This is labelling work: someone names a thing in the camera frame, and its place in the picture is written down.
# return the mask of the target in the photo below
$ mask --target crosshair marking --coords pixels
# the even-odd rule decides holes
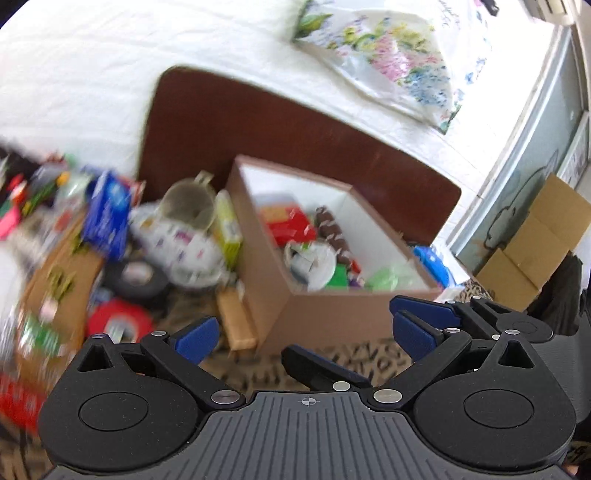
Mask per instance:
[[[316,403],[316,400],[313,399],[312,397],[306,397],[306,398],[302,398],[301,402],[306,406],[306,407],[310,407],[312,405],[314,405]]]

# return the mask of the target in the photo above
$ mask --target yellow package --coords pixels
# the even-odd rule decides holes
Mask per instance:
[[[216,195],[215,212],[216,217],[212,225],[213,237],[223,253],[226,266],[232,270],[236,266],[238,252],[242,245],[242,232],[227,190],[221,190]]]

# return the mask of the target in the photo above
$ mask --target blue plastic item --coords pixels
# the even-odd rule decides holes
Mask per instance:
[[[448,288],[456,285],[451,272],[431,247],[415,247],[413,254],[441,286]]]
[[[100,175],[90,199],[82,240],[110,260],[121,260],[127,246],[129,188],[110,171]]]
[[[173,348],[190,362],[198,365],[216,347],[220,338],[217,318],[206,317],[197,326],[189,325],[171,337]]]

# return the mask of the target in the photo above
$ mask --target white floral bag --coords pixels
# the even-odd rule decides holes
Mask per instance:
[[[294,42],[446,133],[491,51],[488,15],[480,0],[308,0]]]

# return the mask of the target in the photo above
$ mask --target black tape roll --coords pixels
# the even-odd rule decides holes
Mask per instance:
[[[165,309],[171,288],[166,273],[146,260],[108,262],[103,286],[116,297],[147,309]]]

